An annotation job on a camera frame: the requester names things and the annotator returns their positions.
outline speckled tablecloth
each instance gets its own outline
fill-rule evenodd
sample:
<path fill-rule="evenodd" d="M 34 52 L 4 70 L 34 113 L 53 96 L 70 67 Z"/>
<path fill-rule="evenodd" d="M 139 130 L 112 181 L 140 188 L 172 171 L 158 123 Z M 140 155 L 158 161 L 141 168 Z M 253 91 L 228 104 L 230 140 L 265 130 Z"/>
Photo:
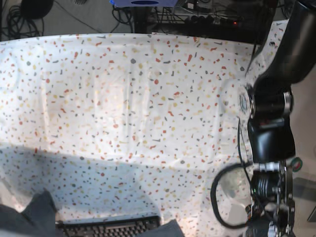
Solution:
<path fill-rule="evenodd" d="M 271 37 L 285 26 L 274 23 Z M 1 42 L 2 201 L 23 210 L 47 189 L 61 220 L 157 214 L 187 237 L 223 236 L 209 188 L 238 162 L 227 88 L 244 83 L 251 52 L 158 34 Z"/>

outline black keyboard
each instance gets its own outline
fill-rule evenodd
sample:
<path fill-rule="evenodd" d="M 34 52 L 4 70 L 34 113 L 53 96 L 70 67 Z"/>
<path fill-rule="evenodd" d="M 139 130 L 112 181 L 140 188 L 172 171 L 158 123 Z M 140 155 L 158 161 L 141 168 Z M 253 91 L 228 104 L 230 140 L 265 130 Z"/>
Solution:
<path fill-rule="evenodd" d="M 134 237 L 160 226 L 158 216 L 122 221 L 99 222 L 89 224 L 63 224 L 56 228 L 63 230 L 67 237 Z"/>

